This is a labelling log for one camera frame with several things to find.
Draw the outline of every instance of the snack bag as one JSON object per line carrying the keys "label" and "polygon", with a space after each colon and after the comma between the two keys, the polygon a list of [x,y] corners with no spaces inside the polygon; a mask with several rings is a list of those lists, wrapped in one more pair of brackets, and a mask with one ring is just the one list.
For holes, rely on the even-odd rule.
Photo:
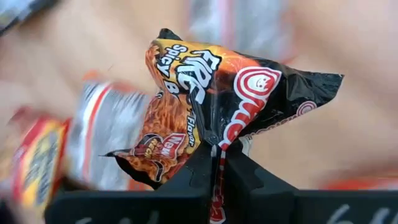
{"label": "snack bag", "polygon": [[288,0],[189,0],[194,41],[286,63],[295,56]]}
{"label": "snack bag", "polygon": [[59,187],[67,126],[68,121],[21,108],[6,127],[0,151],[0,188],[41,215]]}
{"label": "snack bag", "polygon": [[398,190],[398,173],[385,172],[326,184],[328,190]]}
{"label": "snack bag", "polygon": [[[301,92],[311,87],[307,79],[322,82],[320,73],[296,71],[217,45],[184,42],[167,29],[162,29],[151,43],[146,64],[160,88],[159,94],[149,104],[137,144],[107,156],[115,157],[132,178],[144,180],[145,176],[145,183],[156,189],[179,170],[201,142],[216,146],[220,162],[212,223],[225,221],[223,171],[228,146],[265,108],[274,110],[269,104],[276,106],[275,101],[281,98],[291,99],[293,96],[286,95],[290,91],[287,87],[300,86],[294,97],[305,100],[307,92]],[[340,85],[341,76],[334,76],[338,77],[334,84]],[[327,83],[320,88],[328,88]],[[285,108],[296,107],[288,106],[289,101],[284,103]],[[275,109],[284,111],[283,107]]]}
{"label": "snack bag", "polygon": [[98,190],[151,190],[131,179],[105,154],[135,145],[150,97],[122,82],[85,78],[67,141],[67,177]]}

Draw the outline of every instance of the fire spicy flavor bag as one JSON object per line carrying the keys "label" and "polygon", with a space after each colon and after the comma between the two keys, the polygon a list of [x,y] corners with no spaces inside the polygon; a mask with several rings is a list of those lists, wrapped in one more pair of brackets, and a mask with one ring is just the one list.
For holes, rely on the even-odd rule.
{"label": "fire spicy flavor bag", "polygon": [[[311,78],[319,79],[321,89],[333,87],[330,93],[316,96],[317,106],[330,101],[341,82],[341,76],[333,75],[335,80],[322,85],[322,76],[327,74],[299,72],[217,45],[184,42],[167,29],[151,43],[146,63],[161,90],[149,104],[139,143],[108,156],[116,157],[133,179],[144,180],[156,189],[179,170],[202,141],[217,146],[220,162],[212,223],[225,221],[224,159],[228,146],[243,136],[241,131],[255,133],[290,116],[291,112],[284,110],[294,110],[298,102],[290,106],[289,100],[312,100],[318,93],[312,93]],[[280,101],[279,106],[272,101]],[[263,120],[270,113],[264,110],[276,114],[267,123]],[[259,125],[247,130],[254,119]]]}

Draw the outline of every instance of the brand logo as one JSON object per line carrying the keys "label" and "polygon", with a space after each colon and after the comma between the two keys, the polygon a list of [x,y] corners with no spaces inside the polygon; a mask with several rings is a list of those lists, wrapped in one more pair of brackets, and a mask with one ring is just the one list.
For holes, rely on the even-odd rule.
{"label": "brand logo", "polygon": [[288,118],[285,118],[282,121],[276,122],[275,124],[270,125],[267,128],[260,129],[260,130],[256,131],[255,133],[247,134],[247,135],[245,135],[245,137],[252,136],[252,135],[255,135],[255,134],[260,134],[260,133],[263,133],[264,131],[268,131],[268,130],[270,130],[272,128],[276,128],[276,127],[278,127],[278,126],[280,126],[280,125],[282,125],[282,124],[284,124],[284,123],[286,123],[288,121],[291,121],[291,120],[297,118],[298,116],[301,116],[301,115],[303,115],[303,114],[305,114],[305,113],[307,113],[307,112],[309,112],[311,110],[314,110],[315,108],[317,108],[317,104],[316,103],[314,103],[313,101],[306,101],[306,102],[302,103],[300,106],[298,106],[295,115],[290,116]]}
{"label": "brand logo", "polygon": [[306,101],[297,108],[296,115],[301,116],[311,110],[314,110],[316,107],[317,104],[314,103],[313,101]]}
{"label": "brand logo", "polygon": [[224,130],[219,147],[226,149],[246,125],[262,110],[277,86],[282,72],[264,67],[246,67],[238,72],[234,90],[242,99]]}
{"label": "brand logo", "polygon": [[146,159],[177,159],[177,150],[184,139],[185,134],[180,133],[172,133],[165,139],[157,134],[146,134],[132,149],[132,154]]}

